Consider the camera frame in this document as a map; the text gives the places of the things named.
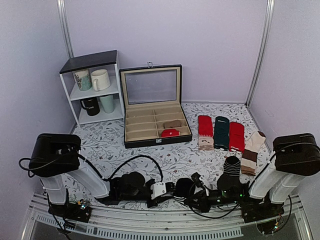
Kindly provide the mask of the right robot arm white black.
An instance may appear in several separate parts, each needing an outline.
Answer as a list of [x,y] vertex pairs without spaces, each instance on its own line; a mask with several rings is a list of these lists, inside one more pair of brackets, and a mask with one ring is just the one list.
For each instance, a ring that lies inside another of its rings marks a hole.
[[190,209],[207,213],[212,206],[236,204],[244,213],[262,218],[282,211],[290,193],[308,176],[320,171],[320,148],[311,133],[279,136],[273,141],[273,153],[253,182],[240,182],[240,160],[227,157],[217,189],[209,189],[196,172],[193,185],[184,200]]

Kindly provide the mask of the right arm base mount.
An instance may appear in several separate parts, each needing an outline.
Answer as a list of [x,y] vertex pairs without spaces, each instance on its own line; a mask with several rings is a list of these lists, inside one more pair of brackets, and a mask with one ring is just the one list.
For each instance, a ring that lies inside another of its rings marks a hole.
[[241,207],[241,216],[245,223],[258,222],[273,218],[272,221],[265,221],[257,225],[258,230],[264,235],[271,235],[278,232],[284,223],[283,203],[274,204],[270,202],[257,203],[254,201],[245,202]]

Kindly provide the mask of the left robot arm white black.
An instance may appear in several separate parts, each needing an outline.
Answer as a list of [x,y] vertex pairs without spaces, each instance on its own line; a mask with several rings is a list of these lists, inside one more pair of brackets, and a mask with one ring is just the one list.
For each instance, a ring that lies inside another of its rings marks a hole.
[[42,133],[36,139],[27,167],[28,172],[40,178],[49,199],[63,217],[70,217],[75,211],[67,200],[63,174],[73,177],[104,205],[145,201],[148,208],[153,208],[173,195],[174,183],[153,178],[146,181],[139,172],[106,178],[80,151],[81,139],[77,135]]

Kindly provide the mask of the black sock white stripes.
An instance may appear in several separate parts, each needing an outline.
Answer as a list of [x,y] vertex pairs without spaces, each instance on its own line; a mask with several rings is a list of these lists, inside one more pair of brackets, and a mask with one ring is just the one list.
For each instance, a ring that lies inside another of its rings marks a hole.
[[175,189],[173,192],[173,198],[183,203],[185,199],[194,194],[195,185],[192,179],[190,178],[180,178],[177,180]]

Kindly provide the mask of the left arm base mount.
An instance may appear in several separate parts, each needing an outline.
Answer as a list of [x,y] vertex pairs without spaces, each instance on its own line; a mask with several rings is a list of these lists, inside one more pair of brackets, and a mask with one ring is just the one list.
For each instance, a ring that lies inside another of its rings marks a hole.
[[48,212],[52,215],[63,218],[64,220],[73,220],[82,223],[88,223],[91,217],[92,208],[86,200],[79,200],[77,202],[66,201],[65,204],[53,204],[48,202]]

